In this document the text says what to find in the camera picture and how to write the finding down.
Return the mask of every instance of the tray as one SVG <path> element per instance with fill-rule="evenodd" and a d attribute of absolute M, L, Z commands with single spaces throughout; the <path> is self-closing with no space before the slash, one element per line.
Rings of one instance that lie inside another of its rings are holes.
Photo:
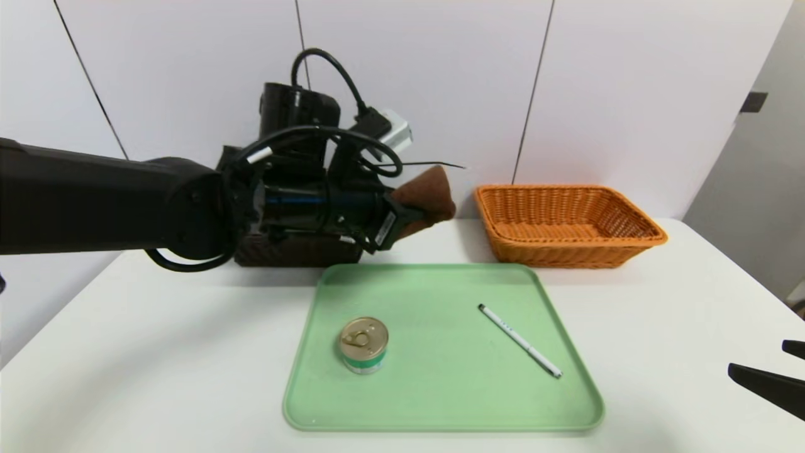
<path fill-rule="evenodd" d="M 481 303 L 564 376 L 545 372 Z M 344 366 L 336 342 L 361 316 L 390 336 L 383 368 L 365 376 Z M 529 268 L 342 264 L 319 283 L 283 412 L 299 430 L 587 430 L 604 403 Z"/>

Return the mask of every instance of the white wall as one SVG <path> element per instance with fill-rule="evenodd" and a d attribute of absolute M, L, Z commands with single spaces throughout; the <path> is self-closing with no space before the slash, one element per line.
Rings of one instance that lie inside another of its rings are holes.
<path fill-rule="evenodd" d="M 798 0 L 685 222 L 781 299 L 805 277 L 805 2 Z"/>
<path fill-rule="evenodd" d="M 132 160 L 215 167 L 258 137 L 262 84 L 288 83 L 302 50 L 294 0 L 59 0 Z"/>
<path fill-rule="evenodd" d="M 557 0 L 518 184 L 594 183 L 681 218 L 791 0 Z"/>
<path fill-rule="evenodd" d="M 0 136 L 122 158 L 51 0 L 3 0 Z M 0 256 L 5 364 L 116 252 Z"/>
<path fill-rule="evenodd" d="M 550 10 L 551 0 L 299 0 L 305 45 L 336 56 L 369 105 L 409 121 L 403 161 L 469 167 L 448 169 L 461 217 L 477 216 L 477 185 L 512 180 Z M 319 58 L 308 65 L 312 88 L 338 99 L 350 127 L 345 83 Z"/>

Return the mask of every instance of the can lid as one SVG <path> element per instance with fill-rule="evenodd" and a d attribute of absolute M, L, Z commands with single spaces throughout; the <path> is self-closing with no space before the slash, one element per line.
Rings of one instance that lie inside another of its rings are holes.
<path fill-rule="evenodd" d="M 375 318 L 358 318 L 341 330 L 341 352 L 353 360 L 370 360 L 382 354 L 389 342 L 386 325 Z"/>

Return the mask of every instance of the pen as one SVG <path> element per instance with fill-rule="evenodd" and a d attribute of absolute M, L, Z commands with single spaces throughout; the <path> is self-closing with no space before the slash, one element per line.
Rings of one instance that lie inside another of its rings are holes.
<path fill-rule="evenodd" d="M 562 377 L 562 370 L 558 369 L 556 365 L 552 364 L 550 360 L 546 359 L 544 355 L 540 354 L 539 351 L 537 351 L 536 349 L 534 349 L 533 346 L 528 344 L 526 340 L 522 339 L 522 337 L 517 332 L 515 332 L 514 329 L 512 329 L 511 327 L 509 327 L 508 324 L 503 322 L 503 320 L 500 319 L 495 313 L 493 313 L 492 310 L 486 308 L 486 305 L 480 304 L 478 306 L 478 309 L 483 314 L 485 314 L 487 318 L 491 319 L 492 322 L 497 324 L 497 326 L 500 327 L 501 330 L 506 332 L 506 334 L 509 335 L 511 339 L 513 339 L 517 344 L 519 344 L 521 348 L 525 349 L 526 352 L 528 352 L 528 355 L 534 357 L 534 360 L 536 360 L 538 364 L 542 365 L 543 368 L 548 370 L 548 372 L 552 374 L 553 377 L 557 379 Z"/>

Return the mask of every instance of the pull tab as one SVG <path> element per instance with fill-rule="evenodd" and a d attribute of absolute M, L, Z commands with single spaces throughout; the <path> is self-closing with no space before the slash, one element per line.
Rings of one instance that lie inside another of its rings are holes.
<path fill-rule="evenodd" d="M 341 341 L 352 346 L 364 347 L 369 344 L 369 333 L 366 330 L 355 330 L 341 337 Z"/>

